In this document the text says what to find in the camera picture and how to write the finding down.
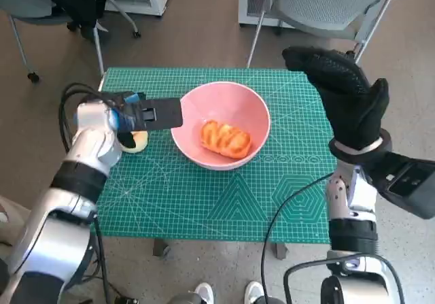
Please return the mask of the black knitted gloved right hand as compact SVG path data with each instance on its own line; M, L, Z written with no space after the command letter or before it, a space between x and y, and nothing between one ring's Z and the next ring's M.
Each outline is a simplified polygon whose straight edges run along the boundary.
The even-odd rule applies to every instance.
M336 50L291 46L282 57L288 70L305 73L316 88L335 140L354 150L378 140L389 104L385 78L371 84L351 55Z

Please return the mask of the black left hand blue tape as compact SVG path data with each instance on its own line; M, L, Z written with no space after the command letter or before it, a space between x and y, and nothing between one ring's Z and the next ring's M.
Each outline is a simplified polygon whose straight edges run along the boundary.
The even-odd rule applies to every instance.
M140 102L146 96L142 92L103 92L105 100L111 105L116 119L117 138L122 150L136 153L145 149L148 143L146 122Z

